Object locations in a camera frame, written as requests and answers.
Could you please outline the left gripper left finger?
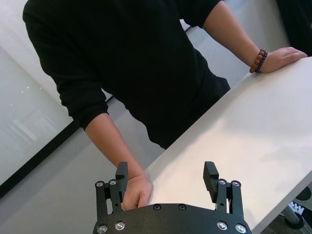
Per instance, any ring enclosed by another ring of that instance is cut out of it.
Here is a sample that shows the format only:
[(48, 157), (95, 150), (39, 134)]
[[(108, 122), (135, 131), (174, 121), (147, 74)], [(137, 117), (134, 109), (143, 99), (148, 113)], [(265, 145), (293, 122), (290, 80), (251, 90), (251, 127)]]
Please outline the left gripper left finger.
[(101, 219), (108, 214), (107, 200), (112, 204), (113, 213), (122, 212), (121, 204), (128, 183), (128, 164), (121, 162), (116, 170), (115, 178), (109, 182), (98, 181), (96, 188), (97, 219)]

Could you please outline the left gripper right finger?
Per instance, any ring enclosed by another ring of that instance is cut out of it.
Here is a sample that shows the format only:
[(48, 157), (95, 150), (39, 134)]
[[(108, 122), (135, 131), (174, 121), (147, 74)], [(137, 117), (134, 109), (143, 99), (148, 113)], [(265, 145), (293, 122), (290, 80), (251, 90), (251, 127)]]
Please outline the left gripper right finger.
[(215, 204), (216, 211), (227, 213), (228, 201), (230, 214), (243, 214), (241, 183), (239, 181), (227, 182), (219, 178), (218, 170), (211, 161), (204, 163), (203, 179), (212, 203)]

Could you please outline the person's right hand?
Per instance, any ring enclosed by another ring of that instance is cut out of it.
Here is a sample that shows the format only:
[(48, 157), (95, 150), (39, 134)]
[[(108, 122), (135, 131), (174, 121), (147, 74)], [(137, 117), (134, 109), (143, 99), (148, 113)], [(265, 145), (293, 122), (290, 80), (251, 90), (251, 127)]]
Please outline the person's right hand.
[(131, 210), (148, 205), (153, 185), (146, 175), (138, 175), (128, 180), (122, 208)]

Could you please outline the person's left hand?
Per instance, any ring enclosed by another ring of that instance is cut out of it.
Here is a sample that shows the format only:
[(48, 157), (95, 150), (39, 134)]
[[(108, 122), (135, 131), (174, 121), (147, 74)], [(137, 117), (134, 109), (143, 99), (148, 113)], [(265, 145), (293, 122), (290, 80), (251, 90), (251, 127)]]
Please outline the person's left hand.
[(307, 56), (306, 53), (293, 47), (280, 48), (268, 53), (259, 71), (261, 73), (271, 73)]

